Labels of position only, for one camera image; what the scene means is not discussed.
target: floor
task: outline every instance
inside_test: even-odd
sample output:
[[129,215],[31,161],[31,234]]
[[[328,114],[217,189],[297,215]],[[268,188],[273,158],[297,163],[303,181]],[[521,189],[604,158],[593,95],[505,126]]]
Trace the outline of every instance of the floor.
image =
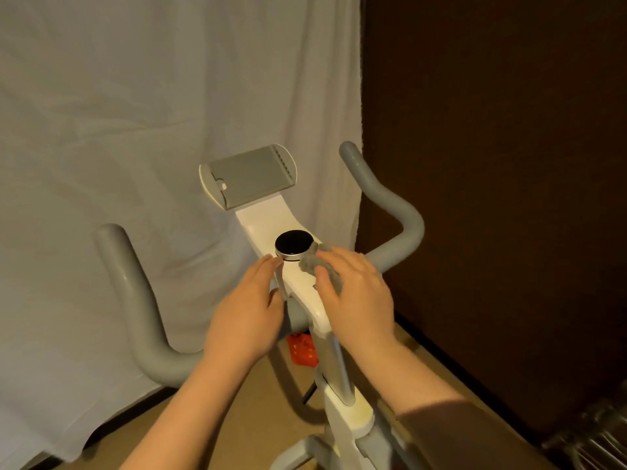
[[[485,408],[483,403],[423,348],[417,346],[402,329],[397,329],[397,336],[435,372]],[[384,414],[393,419],[354,363],[349,363],[349,372],[364,396],[372,403],[377,403]],[[262,359],[249,374],[226,416],[209,470],[267,470],[283,450],[306,435],[322,432],[325,415],[322,411],[321,394],[315,393],[308,406],[300,403],[301,396],[312,380],[311,368],[292,364],[285,342],[267,358]],[[167,401],[163,402],[121,427],[96,446],[84,451],[77,461],[63,464],[59,470],[118,468],[167,404]],[[315,468],[313,462],[302,467],[306,470]]]

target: brown wall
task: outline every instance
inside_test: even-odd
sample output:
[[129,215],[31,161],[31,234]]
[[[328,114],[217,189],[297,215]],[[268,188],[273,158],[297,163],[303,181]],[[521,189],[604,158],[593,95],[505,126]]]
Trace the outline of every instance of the brown wall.
[[[627,0],[367,0],[397,311],[540,437],[627,376]],[[366,201],[357,247],[398,232]]]

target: handlebar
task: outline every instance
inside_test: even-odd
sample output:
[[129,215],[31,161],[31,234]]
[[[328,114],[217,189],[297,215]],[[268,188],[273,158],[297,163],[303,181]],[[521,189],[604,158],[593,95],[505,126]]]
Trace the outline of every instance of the handlebar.
[[[401,234],[366,254],[383,273],[416,250],[425,234],[425,224],[411,204],[377,180],[354,143],[342,143],[340,156],[364,194],[403,224]],[[95,242],[121,302],[137,364],[153,381],[179,387],[200,361],[202,351],[179,353],[169,345],[153,288],[126,231],[117,224],[104,224],[96,231]],[[307,312],[289,298],[279,339],[308,326]]]

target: round black display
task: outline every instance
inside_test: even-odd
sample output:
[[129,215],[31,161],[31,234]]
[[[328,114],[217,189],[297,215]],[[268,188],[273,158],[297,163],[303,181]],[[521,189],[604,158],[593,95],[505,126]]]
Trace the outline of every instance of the round black display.
[[314,238],[306,230],[288,230],[277,237],[275,249],[285,260],[299,260],[313,241]]

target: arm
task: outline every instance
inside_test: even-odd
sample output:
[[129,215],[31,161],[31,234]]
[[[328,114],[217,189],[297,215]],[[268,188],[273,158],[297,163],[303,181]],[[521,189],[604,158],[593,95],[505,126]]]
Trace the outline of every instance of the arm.
[[280,258],[265,256],[218,306],[204,356],[122,470],[193,470],[250,368],[275,345],[283,320],[280,293],[268,293]]
[[434,470],[553,469],[396,341],[391,293],[362,254],[334,247],[318,255],[342,279],[338,296],[326,269],[316,268],[317,289],[333,332]]

